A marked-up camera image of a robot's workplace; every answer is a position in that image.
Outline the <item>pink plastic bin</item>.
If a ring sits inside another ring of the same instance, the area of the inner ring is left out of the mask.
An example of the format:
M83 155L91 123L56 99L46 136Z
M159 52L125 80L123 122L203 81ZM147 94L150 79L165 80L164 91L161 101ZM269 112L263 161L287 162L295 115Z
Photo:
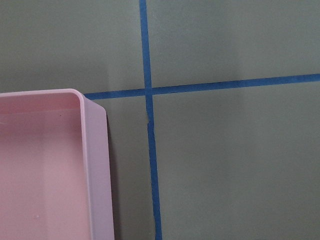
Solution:
M107 114L75 89L0 95L0 237L115 237Z

